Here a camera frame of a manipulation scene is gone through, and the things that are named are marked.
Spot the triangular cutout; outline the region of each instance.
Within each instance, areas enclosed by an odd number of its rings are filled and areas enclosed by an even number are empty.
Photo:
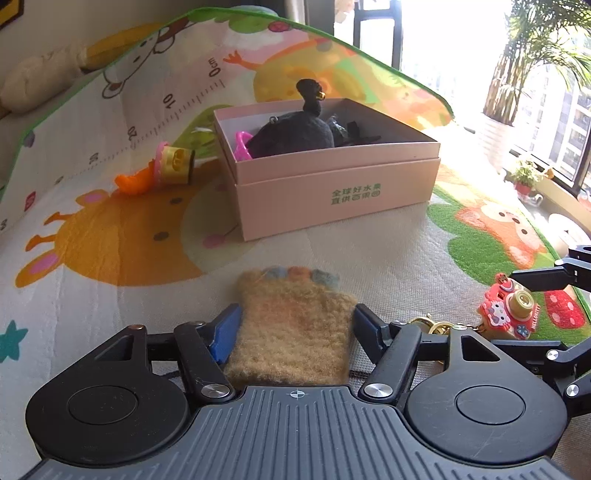
[[[473,336],[462,337],[462,357],[466,362],[498,362],[500,359]]]
[[[108,347],[107,350],[101,352],[95,360],[98,362],[122,362],[131,360],[133,346],[134,336],[125,335]]]

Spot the orange and yellow toy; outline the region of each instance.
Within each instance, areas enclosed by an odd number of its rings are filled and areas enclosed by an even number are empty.
[[[117,175],[115,184],[126,195],[142,195],[162,185],[190,184],[194,167],[195,150],[162,142],[156,150],[156,158],[146,168],[133,175]]]
[[[540,306],[523,285],[504,273],[498,273],[495,280],[478,307],[482,315],[479,333],[488,340],[527,340],[538,325]]]

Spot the children's mat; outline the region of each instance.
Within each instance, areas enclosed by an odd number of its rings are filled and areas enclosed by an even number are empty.
[[[207,8],[154,32],[22,139],[0,203],[2,480],[38,462],[24,412],[45,382],[126,325],[160,333],[213,319],[236,300],[245,270],[319,268],[386,321],[430,313],[476,325],[497,272],[553,263],[515,195],[485,161],[466,155],[463,140],[457,150],[442,141],[430,203],[242,241],[208,131],[212,112],[298,98],[301,78],[419,129],[437,132],[452,120],[435,93],[331,37]],[[145,167],[161,141],[212,160],[191,186],[138,197],[116,191],[113,178]],[[390,188],[380,179],[369,187]],[[590,335],[574,289],[536,300],[535,338],[574,344]],[[354,388],[371,368],[357,346]],[[418,380],[436,369],[422,365]],[[586,422],[577,422],[556,458],[583,478],[591,465],[580,437]]]

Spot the brown fur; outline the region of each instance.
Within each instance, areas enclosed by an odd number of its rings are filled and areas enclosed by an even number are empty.
[[[246,385],[344,384],[356,300],[291,267],[287,278],[258,270],[238,280],[242,326],[225,374]]]

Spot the box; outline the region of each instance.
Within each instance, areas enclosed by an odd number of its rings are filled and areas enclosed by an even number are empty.
[[[379,212],[431,197],[440,144],[349,99],[326,99],[321,117],[356,121],[380,143],[327,148],[237,162],[237,131],[252,134],[271,116],[301,110],[302,100],[257,103],[214,112],[229,190],[244,240]]]

